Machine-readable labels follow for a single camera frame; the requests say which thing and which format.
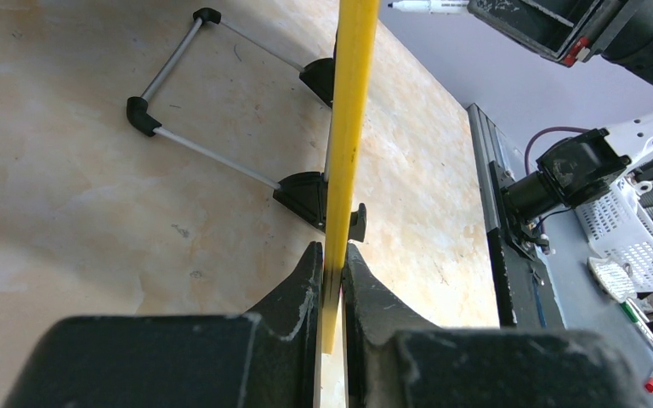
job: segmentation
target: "black stand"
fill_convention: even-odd
[[[147,111],[149,108],[149,99],[153,97],[154,93],[162,85],[168,74],[176,66],[176,63],[193,40],[196,32],[206,26],[207,22],[215,25],[226,26],[240,36],[266,50],[268,53],[274,55],[279,60],[282,60],[296,68],[299,71],[299,79],[330,108],[332,107],[332,101],[334,99],[334,58],[318,59],[305,67],[301,67],[289,59],[280,56],[274,50],[266,48],[261,42],[246,36],[243,32],[227,24],[223,21],[221,13],[213,8],[202,8],[197,10],[192,17],[194,19],[194,24],[191,29],[178,45],[176,50],[174,50],[171,57],[169,57],[167,63],[151,81],[146,90],[140,97],[133,96],[128,99],[126,115],[129,123],[146,136],[152,137],[159,134],[168,137],[177,143],[189,147],[192,150],[196,150],[205,156],[209,156],[236,171],[268,185],[274,189],[274,198],[284,207],[297,214],[304,221],[314,226],[314,228],[317,228],[322,232],[326,231],[327,192],[329,188],[327,182],[328,168],[326,167],[328,165],[328,151],[326,159],[327,165],[325,165],[325,173],[327,174],[318,172],[296,173],[277,183],[252,169],[246,168],[230,159],[222,157],[218,153],[212,152],[203,146],[189,141],[188,139],[169,132],[157,119],[150,116]],[[349,238],[351,240],[363,242],[365,233],[366,206],[360,204],[359,209],[351,215],[349,223]]]

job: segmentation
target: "green object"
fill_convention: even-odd
[[[629,303],[622,302],[622,303],[620,303],[620,307],[622,308],[622,310],[624,310],[624,313],[627,314],[627,317],[633,323],[639,323],[639,317],[637,317],[637,314],[634,313],[634,310],[632,310],[632,306],[630,306]]]

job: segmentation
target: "red cap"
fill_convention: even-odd
[[[644,389],[646,389],[648,393],[653,393],[653,378],[650,378],[644,383]]]

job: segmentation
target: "white marker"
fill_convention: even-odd
[[[469,0],[402,0],[387,4],[390,9],[408,13],[468,14]]]

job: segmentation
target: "black plastic connector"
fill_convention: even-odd
[[[299,74],[299,79],[330,108],[334,101],[335,70],[334,58],[322,58],[305,66],[304,72]]]
[[[209,7],[199,8],[194,12],[194,14],[192,14],[192,17],[194,17],[194,21],[196,21],[196,19],[202,19],[202,26],[205,25],[207,21],[214,24],[221,22],[221,13]]]
[[[321,232],[327,231],[327,192],[329,184],[319,172],[296,173],[279,182],[280,189],[274,190],[274,199],[297,214]],[[366,235],[366,206],[349,218],[349,239],[364,242]]]
[[[149,116],[146,110],[149,109],[149,102],[140,96],[132,96],[126,101],[126,118],[131,126],[146,136],[153,136],[154,129],[160,128],[162,124]]]

